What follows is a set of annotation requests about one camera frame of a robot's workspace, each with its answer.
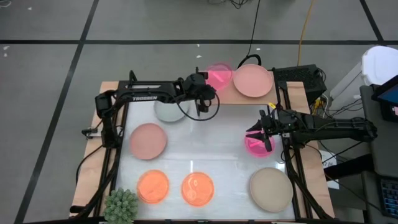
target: glowing orange dish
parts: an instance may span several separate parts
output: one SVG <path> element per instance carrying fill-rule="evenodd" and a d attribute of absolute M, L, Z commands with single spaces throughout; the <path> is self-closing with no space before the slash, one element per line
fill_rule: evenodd
<path fill-rule="evenodd" d="M 183 180 L 181 194 L 188 204 L 195 207 L 205 206 L 214 195 L 213 181 L 202 172 L 193 172 Z"/>
<path fill-rule="evenodd" d="M 169 179 L 160 170 L 147 171 L 138 180 L 137 194 L 145 203 L 159 203 L 166 198 L 168 192 Z"/>

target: petri dish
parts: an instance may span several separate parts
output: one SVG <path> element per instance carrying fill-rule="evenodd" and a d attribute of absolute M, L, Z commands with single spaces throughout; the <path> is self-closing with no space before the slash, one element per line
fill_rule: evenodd
<path fill-rule="evenodd" d="M 209 74 L 206 84 L 211 85 L 215 90 L 222 90 L 232 79 L 232 69 L 224 63 L 216 63 L 207 68 Z"/>
<path fill-rule="evenodd" d="M 252 175 L 250 194 L 262 209 L 268 212 L 280 212 L 292 201 L 293 187 L 285 173 L 268 167 Z"/>
<path fill-rule="evenodd" d="M 153 159 L 166 147 L 167 135 L 157 124 L 138 126 L 130 135 L 130 152 L 138 159 Z"/>
<path fill-rule="evenodd" d="M 202 172 L 193 172 L 186 176 L 181 185 L 183 199 L 194 207 L 208 204 L 214 196 L 211 178 Z"/>
<path fill-rule="evenodd" d="M 246 134 L 255 134 L 258 132 L 259 131 L 249 131 Z M 274 152 L 275 140 L 271 136 L 269 137 L 269 141 L 271 142 L 272 147 L 271 152 L 267 151 L 266 145 L 262 141 L 254 138 L 248 138 L 246 136 L 244 137 L 244 145 L 246 146 L 246 150 L 256 157 L 267 157 Z"/>
<path fill-rule="evenodd" d="M 166 198 L 168 192 L 169 179 L 160 170 L 149 170 L 138 180 L 137 195 L 145 203 L 157 204 Z"/>

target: black stand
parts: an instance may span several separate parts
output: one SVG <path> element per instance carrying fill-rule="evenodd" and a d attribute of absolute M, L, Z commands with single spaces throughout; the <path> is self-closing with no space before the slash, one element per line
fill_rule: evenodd
<path fill-rule="evenodd" d="M 360 174 L 363 171 L 373 171 L 373 158 L 371 154 L 366 154 L 358 158 L 352 159 L 341 164 L 337 164 L 331 167 L 325 168 L 323 171 L 330 177 L 326 177 L 328 180 L 336 180 L 349 175 Z"/>

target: green plant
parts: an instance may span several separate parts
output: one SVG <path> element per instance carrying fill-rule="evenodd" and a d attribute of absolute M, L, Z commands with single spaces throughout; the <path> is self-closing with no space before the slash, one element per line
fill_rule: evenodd
<path fill-rule="evenodd" d="M 105 199 L 105 220 L 109 224 L 131 224 L 137 215 L 137 202 L 137 195 L 130 190 L 113 190 Z"/>

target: beige plate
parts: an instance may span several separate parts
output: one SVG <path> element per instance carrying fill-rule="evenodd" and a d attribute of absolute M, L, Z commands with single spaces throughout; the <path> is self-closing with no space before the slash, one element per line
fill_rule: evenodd
<path fill-rule="evenodd" d="M 293 187 L 285 173 L 263 168 L 253 174 L 250 193 L 255 203 L 269 212 L 280 212 L 292 201 Z"/>

